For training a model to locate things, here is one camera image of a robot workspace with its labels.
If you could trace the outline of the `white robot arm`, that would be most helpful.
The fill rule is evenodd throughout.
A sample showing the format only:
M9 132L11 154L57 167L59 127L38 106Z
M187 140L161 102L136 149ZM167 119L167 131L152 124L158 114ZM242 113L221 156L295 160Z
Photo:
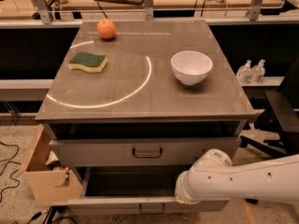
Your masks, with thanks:
M178 203L245 198L278 203L299 202L299 155L233 166L230 157L210 149L178 176Z

